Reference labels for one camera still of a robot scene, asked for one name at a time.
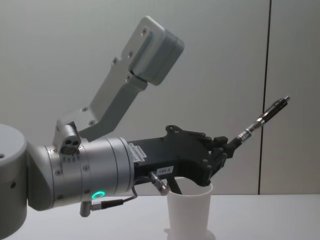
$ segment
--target paper cup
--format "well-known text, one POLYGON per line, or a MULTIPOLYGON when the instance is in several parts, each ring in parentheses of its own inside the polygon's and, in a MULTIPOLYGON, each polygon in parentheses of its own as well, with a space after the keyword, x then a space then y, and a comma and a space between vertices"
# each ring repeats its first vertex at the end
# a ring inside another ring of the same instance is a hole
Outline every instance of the paper cup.
POLYGON ((171 191, 167 195, 172 240, 206 239, 212 184, 198 186, 184 177, 176 182, 182 195, 171 191))

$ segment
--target white label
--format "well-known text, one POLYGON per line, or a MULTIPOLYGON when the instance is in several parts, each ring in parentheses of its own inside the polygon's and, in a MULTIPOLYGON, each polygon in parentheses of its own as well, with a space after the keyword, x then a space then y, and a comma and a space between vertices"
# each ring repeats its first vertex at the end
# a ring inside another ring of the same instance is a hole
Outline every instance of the white label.
POLYGON ((158 176, 164 175, 164 174, 172 174, 173 171, 174 171, 174 166, 166 166, 166 167, 158 168, 156 170, 156 174, 158 176))
POLYGON ((135 146, 133 143, 129 143, 129 148, 132 152, 132 157, 133 157, 133 162, 144 162, 145 159, 142 155, 142 153, 140 152, 140 150, 138 149, 138 146, 135 146))

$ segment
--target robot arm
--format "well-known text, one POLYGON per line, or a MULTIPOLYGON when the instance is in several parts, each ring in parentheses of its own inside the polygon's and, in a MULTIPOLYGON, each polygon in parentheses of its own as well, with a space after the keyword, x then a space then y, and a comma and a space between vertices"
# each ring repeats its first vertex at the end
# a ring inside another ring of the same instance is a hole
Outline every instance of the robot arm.
POLYGON ((0 124, 0 239, 24 223, 27 200, 38 211, 81 202, 80 214, 87 217, 136 198, 134 186, 141 183, 151 182, 161 195, 169 187, 181 193, 178 176, 207 186, 252 132, 287 105, 289 97, 276 101, 229 143, 224 136, 212 139, 174 125, 159 138, 106 137, 148 83, 163 81, 183 49, 179 38, 144 17, 92 102, 57 120, 52 145, 33 146, 19 131, 0 124), (92 203, 131 189, 133 197, 92 203))

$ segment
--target grey bracket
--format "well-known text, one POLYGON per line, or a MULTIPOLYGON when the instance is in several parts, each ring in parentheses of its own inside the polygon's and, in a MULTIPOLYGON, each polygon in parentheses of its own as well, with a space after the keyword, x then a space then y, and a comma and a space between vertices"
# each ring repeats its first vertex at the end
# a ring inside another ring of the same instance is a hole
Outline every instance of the grey bracket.
POLYGON ((184 43, 178 37, 151 17, 144 17, 121 58, 113 59, 92 102, 57 120, 53 145, 70 155, 78 149, 81 138, 91 142, 112 132, 137 94, 146 89, 147 82, 159 85, 183 49, 184 43))

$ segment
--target label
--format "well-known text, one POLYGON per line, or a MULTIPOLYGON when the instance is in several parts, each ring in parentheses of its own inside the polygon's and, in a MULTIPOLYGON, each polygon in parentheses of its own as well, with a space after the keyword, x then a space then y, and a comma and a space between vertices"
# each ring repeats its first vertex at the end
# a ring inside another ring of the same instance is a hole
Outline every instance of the label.
POLYGON ((142 150, 140 146, 135 146, 133 143, 129 143, 129 148, 132 152, 133 162, 144 162, 147 157, 145 152, 142 150))
POLYGON ((166 166, 166 167, 158 168, 156 170, 156 174, 158 176, 164 175, 164 174, 172 174, 173 171, 174 171, 174 166, 166 166))

